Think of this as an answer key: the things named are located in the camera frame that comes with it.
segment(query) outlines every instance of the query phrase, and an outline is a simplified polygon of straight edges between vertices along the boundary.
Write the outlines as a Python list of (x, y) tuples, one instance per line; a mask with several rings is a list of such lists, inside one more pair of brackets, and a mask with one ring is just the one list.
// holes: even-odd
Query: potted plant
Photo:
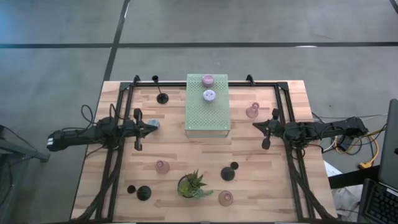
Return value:
[(201, 182), (203, 174), (198, 177), (198, 172), (199, 170), (196, 170), (180, 179), (177, 187), (178, 194), (186, 198), (199, 199), (213, 193), (212, 190), (203, 190), (200, 188), (202, 186), (206, 186), (206, 184)]

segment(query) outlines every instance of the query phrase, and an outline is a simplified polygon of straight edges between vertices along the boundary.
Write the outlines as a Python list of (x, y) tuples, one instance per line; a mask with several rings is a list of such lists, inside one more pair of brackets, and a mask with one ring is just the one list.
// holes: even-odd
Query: wooden tabletop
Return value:
[[(312, 121), (304, 82), (287, 82), (296, 120)], [(119, 84), (120, 82), (104, 82), (96, 120), (109, 116), (110, 104), (116, 104)], [(184, 131), (185, 88), (162, 88), (162, 91), (169, 95), (169, 102), (165, 105), (156, 102), (159, 93), (156, 88), (134, 88), (131, 109), (140, 108), (144, 122), (151, 118), (158, 119), (160, 129), (142, 140), (141, 152), (134, 149), (135, 138), (126, 140), (113, 217), (115, 222), (297, 220), (283, 142), (272, 137), (270, 149), (263, 150), (262, 133), (252, 126), (253, 122), (272, 117), (272, 109), (276, 108), (273, 88), (229, 88), (231, 131), (227, 138), (221, 139), (188, 139)], [(250, 119), (246, 116), (246, 108), (255, 101), (260, 104), (259, 116)], [(100, 145), (90, 145), (88, 153), (98, 147)], [(86, 159), (72, 218), (79, 216), (98, 193), (105, 157), (106, 150), (102, 149)], [(168, 174), (156, 173), (155, 162), (158, 160), (169, 162)], [(233, 161), (239, 164), (235, 178), (230, 182), (224, 181), (220, 176), (221, 169)], [(316, 146), (306, 148), (304, 161), (312, 192), (329, 213), (335, 216), (336, 210), (320, 149)], [(214, 190), (214, 193), (199, 200), (179, 196), (178, 180), (197, 169), (199, 174), (204, 174), (203, 182), (208, 184), (203, 189)], [(127, 193), (129, 185), (134, 185), (137, 189), (143, 185), (149, 186), (152, 197), (145, 202), (138, 200), (136, 194)], [(229, 207), (223, 207), (218, 202), (218, 195), (223, 190), (233, 194), (234, 202)], [(300, 198), (304, 213), (307, 214), (302, 192)], [(103, 214), (108, 211), (108, 200), (109, 198), (106, 199)]]

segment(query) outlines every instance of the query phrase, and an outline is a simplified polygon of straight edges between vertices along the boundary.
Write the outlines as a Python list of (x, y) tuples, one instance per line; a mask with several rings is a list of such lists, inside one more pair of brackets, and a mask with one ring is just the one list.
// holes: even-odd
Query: concrete floor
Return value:
[[(111, 43), (123, 0), (0, 0), (0, 44)], [(138, 0), (121, 42), (398, 41), (398, 15), (373, 0)], [(96, 107), (110, 49), (0, 49), (0, 123), (41, 151), (54, 130), (85, 126), (82, 104)], [(398, 47), (266, 49), (119, 49), (111, 80), (184, 80), (187, 73), (247, 74), (258, 80), (305, 80), (322, 116), (387, 113), (398, 96)], [(370, 130), (386, 118), (366, 121)], [(31, 160), (16, 223), (68, 220), (85, 147)], [(324, 154), (342, 172), (370, 159)]]

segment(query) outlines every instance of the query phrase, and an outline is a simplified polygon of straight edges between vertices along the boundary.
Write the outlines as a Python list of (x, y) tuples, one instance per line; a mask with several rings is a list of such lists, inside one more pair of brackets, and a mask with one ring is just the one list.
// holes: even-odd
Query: green perforated box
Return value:
[[(188, 138), (225, 138), (231, 130), (229, 116), (228, 75), (213, 75), (212, 87), (202, 84), (205, 74), (188, 74), (185, 103), (185, 133)], [(208, 103), (205, 90), (213, 90), (216, 98)]]

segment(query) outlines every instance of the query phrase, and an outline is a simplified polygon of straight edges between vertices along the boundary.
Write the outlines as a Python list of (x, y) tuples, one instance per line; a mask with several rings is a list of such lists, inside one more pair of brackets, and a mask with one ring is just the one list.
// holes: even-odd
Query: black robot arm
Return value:
[(52, 152), (66, 149), (68, 146), (79, 146), (85, 144), (102, 144), (108, 149), (119, 146), (119, 141), (123, 137), (136, 137), (134, 148), (142, 150), (140, 138), (144, 138), (149, 133), (157, 129), (156, 126), (146, 124), (142, 121), (140, 109), (134, 109), (133, 120), (126, 120), (123, 125), (118, 126), (112, 117), (99, 120), (96, 125), (88, 129), (74, 129), (72, 131), (55, 131), (47, 139), (47, 149)]
[(344, 134), (349, 137), (359, 137), (368, 132), (362, 120), (356, 117), (332, 123), (318, 122), (291, 122), (285, 126), (278, 120), (279, 110), (272, 111), (272, 119), (261, 123), (253, 123), (265, 136), (262, 142), (263, 149), (269, 149), (271, 145), (270, 136), (280, 137), (293, 147), (304, 147), (310, 141), (333, 137)]

